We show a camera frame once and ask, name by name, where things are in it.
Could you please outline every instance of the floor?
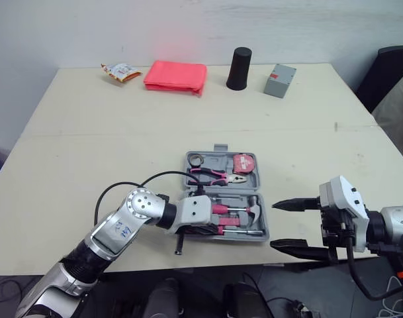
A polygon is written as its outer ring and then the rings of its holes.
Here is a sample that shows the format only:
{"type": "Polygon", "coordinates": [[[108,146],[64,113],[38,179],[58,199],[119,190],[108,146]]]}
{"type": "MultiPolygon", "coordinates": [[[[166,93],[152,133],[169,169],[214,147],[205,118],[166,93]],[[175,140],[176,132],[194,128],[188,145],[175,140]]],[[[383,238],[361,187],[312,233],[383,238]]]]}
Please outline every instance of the floor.
{"type": "MultiPolygon", "coordinates": [[[[384,258],[358,260],[357,268],[372,291],[381,293],[385,290],[392,271],[384,258]]],[[[345,264],[309,270],[304,266],[224,266],[105,274],[93,290],[81,318],[110,318],[114,306],[118,307],[121,303],[143,303],[154,286],[168,277],[177,278],[184,290],[197,290],[199,303],[204,306],[200,307],[202,311],[206,303],[211,306],[219,304],[224,286],[242,281],[243,272],[257,281],[265,299],[280,296],[298,299],[310,310],[320,313],[321,318],[376,317],[382,308],[381,302],[369,301],[356,288],[345,264]]],[[[16,276],[14,279],[22,286],[31,282],[26,288],[28,291],[38,276],[16,276]]],[[[17,287],[7,284],[3,293],[6,297],[15,294],[17,287]]],[[[0,318],[13,317],[18,302],[17,296],[11,301],[0,303],[0,318]]],[[[271,301],[269,306],[276,318],[294,317],[288,311],[285,300],[271,301]]]]}

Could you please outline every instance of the pliers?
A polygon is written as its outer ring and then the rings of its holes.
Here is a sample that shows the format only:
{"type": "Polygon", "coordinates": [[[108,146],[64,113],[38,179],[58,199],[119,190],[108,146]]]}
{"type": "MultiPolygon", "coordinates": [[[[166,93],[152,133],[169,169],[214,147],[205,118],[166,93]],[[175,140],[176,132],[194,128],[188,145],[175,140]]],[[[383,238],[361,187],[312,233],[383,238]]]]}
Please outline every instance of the pliers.
{"type": "Polygon", "coordinates": [[[216,180],[200,182],[199,184],[196,181],[190,180],[188,184],[190,186],[200,185],[200,186],[226,186],[229,182],[240,184],[242,182],[247,182],[247,177],[240,176],[239,174],[227,174],[226,171],[223,170],[212,170],[208,168],[192,168],[189,170],[192,174],[206,174],[212,177],[217,178],[216,180]]]}

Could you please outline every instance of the cable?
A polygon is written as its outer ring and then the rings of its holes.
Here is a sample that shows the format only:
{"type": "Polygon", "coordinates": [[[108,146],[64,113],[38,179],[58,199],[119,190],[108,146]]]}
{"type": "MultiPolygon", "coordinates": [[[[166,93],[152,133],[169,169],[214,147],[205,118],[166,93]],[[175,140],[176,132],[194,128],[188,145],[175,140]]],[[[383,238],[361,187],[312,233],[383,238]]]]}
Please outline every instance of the cable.
{"type": "Polygon", "coordinates": [[[274,301],[274,300],[278,300],[278,299],[284,299],[286,301],[289,301],[290,303],[294,303],[294,301],[292,299],[289,299],[286,297],[274,297],[274,298],[268,299],[266,302],[269,303],[270,301],[274,301]]]}
{"type": "MultiPolygon", "coordinates": [[[[392,282],[393,280],[395,280],[395,281],[398,283],[398,285],[402,286],[400,280],[399,280],[397,277],[391,276],[391,277],[389,277],[388,284],[386,285],[386,290],[387,290],[387,291],[390,289],[391,282],[392,282]]],[[[381,310],[378,312],[377,318],[381,318],[381,317],[385,317],[385,318],[388,318],[388,317],[403,317],[403,311],[397,311],[397,310],[395,310],[395,309],[397,308],[398,303],[400,303],[400,301],[403,302],[403,298],[397,299],[397,300],[394,302],[394,304],[392,305],[392,308],[389,308],[389,307],[386,305],[386,303],[385,303],[385,299],[382,299],[382,306],[383,306],[384,308],[381,309],[381,310]],[[382,316],[382,313],[388,313],[389,316],[382,316]]]]}
{"type": "Polygon", "coordinates": [[[351,309],[349,310],[349,318],[351,318],[353,316],[354,299],[355,299],[356,291],[357,291],[357,286],[354,286],[353,297],[351,298],[351,309]]]}
{"type": "Polygon", "coordinates": [[[273,314],[272,314],[272,311],[270,310],[270,308],[269,308],[269,306],[268,306],[268,304],[267,304],[267,301],[266,301],[266,299],[265,299],[265,296],[264,296],[263,293],[261,292],[261,290],[260,290],[259,286],[257,285],[257,282],[254,280],[253,276],[251,276],[251,275],[248,274],[247,272],[243,272],[243,273],[242,273],[242,278],[244,278],[244,275],[246,275],[246,276],[254,283],[254,286],[255,286],[256,290],[259,292],[260,297],[261,297],[261,299],[263,300],[263,303],[265,304],[265,307],[266,307],[267,310],[269,311],[271,317],[274,317],[273,314]]]}
{"type": "Polygon", "coordinates": [[[20,299],[19,299],[19,303],[20,303],[23,299],[23,292],[26,290],[27,287],[29,287],[29,285],[31,285],[31,283],[33,283],[33,281],[35,281],[38,278],[38,277],[33,277],[25,286],[22,287],[17,280],[12,279],[14,277],[16,277],[16,276],[11,276],[10,278],[3,278],[0,280],[0,303],[5,303],[6,301],[10,301],[10,300],[16,298],[17,296],[20,296],[20,299]],[[4,291],[4,287],[7,284],[16,285],[19,292],[6,297],[5,295],[3,295],[4,294],[3,291],[4,291]]]}
{"type": "Polygon", "coordinates": [[[116,186],[121,186],[122,184],[128,184],[130,186],[136,186],[136,187],[142,187],[140,184],[136,184],[135,182],[128,182],[128,181],[123,181],[123,182],[116,182],[115,184],[110,185],[109,187],[106,188],[100,195],[100,197],[97,200],[97,204],[95,205],[95,212],[94,212],[94,226],[97,225],[98,223],[98,210],[100,208],[101,201],[103,200],[104,196],[106,195],[107,192],[109,192],[112,188],[116,186]]]}
{"type": "Polygon", "coordinates": [[[355,269],[354,253],[353,253],[353,238],[347,237],[345,240],[345,244],[347,247],[347,261],[348,261],[349,273],[351,274],[351,277],[353,278],[354,282],[357,284],[357,286],[363,292],[363,294],[366,296],[367,299],[370,299],[372,301],[382,300],[384,298],[388,298],[392,295],[395,295],[396,293],[403,291],[403,285],[402,285],[400,287],[394,288],[393,290],[387,291],[386,293],[383,293],[382,295],[371,295],[371,293],[368,291],[366,286],[361,281],[361,279],[355,269]]]}
{"type": "Polygon", "coordinates": [[[98,223],[98,212],[99,212],[99,208],[100,208],[100,204],[101,201],[103,200],[104,196],[106,195],[107,192],[109,192],[112,188],[116,187],[116,186],[121,186],[122,184],[128,184],[130,186],[136,186],[136,187],[144,187],[148,182],[150,182],[151,180],[158,178],[160,176],[164,176],[165,174],[181,174],[182,176],[187,176],[189,178],[194,179],[198,184],[200,183],[200,180],[195,177],[192,174],[187,174],[186,172],[182,172],[182,171],[164,171],[164,172],[160,172],[159,174],[155,174],[152,177],[149,177],[146,181],[142,182],[142,184],[137,184],[135,182],[127,182],[127,181],[123,181],[123,182],[116,182],[115,184],[110,185],[106,190],[104,190],[102,192],[102,194],[100,195],[100,197],[97,200],[97,204],[95,205],[95,211],[94,211],[94,226],[97,225],[98,223]]]}
{"type": "Polygon", "coordinates": [[[152,177],[149,177],[146,181],[141,183],[141,186],[144,187],[151,180],[153,180],[157,177],[160,177],[160,176],[164,176],[165,174],[181,174],[182,176],[190,177],[191,179],[195,180],[198,184],[200,183],[200,180],[192,174],[187,174],[186,172],[182,172],[182,171],[165,171],[165,172],[160,172],[159,174],[155,174],[152,177]]]}

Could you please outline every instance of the pink towel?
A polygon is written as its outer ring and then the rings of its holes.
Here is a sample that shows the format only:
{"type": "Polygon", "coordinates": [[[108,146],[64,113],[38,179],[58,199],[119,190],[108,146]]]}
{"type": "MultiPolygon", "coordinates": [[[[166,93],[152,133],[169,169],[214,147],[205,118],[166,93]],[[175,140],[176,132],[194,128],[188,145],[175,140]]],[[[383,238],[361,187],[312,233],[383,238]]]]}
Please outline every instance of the pink towel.
{"type": "Polygon", "coordinates": [[[191,91],[202,94],[207,77],[203,64],[155,61],[144,83],[147,89],[159,91],[191,91]]]}

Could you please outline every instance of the gray tool case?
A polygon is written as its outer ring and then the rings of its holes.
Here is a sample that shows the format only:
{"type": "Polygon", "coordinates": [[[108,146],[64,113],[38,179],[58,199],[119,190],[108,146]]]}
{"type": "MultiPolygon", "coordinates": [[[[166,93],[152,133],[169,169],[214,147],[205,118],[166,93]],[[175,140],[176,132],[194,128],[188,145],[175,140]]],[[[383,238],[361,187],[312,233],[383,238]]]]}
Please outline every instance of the gray tool case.
{"type": "MultiPolygon", "coordinates": [[[[246,208],[249,206],[248,198],[256,196],[257,204],[260,206],[260,214],[256,223],[252,224],[252,213],[246,211],[231,212],[227,215],[212,214],[211,221],[213,224],[218,225],[219,218],[221,217],[238,217],[240,219],[240,226],[226,225],[226,230],[238,231],[263,231],[261,236],[252,236],[245,233],[230,233],[225,232],[223,235],[200,235],[200,234],[185,234],[185,238],[197,238],[206,240],[233,240],[233,241],[247,241],[247,242],[264,242],[269,240],[269,227],[267,226],[265,203],[263,197],[257,192],[260,186],[259,166],[255,154],[249,152],[228,152],[227,144],[215,144],[214,151],[189,151],[185,157],[185,171],[190,172],[191,165],[189,164],[189,157],[194,154],[200,154],[204,160],[200,168],[209,168],[212,170],[224,170],[227,174],[233,174],[234,169],[234,155],[248,154],[255,161],[255,169],[248,174],[240,174],[247,177],[244,183],[228,183],[228,185],[205,185],[205,194],[212,200],[212,204],[227,205],[234,208],[246,208]]],[[[215,177],[205,174],[194,173],[200,182],[211,182],[215,177]]],[[[197,186],[189,185],[191,178],[185,178],[185,197],[190,197],[197,190],[197,186]]]]}

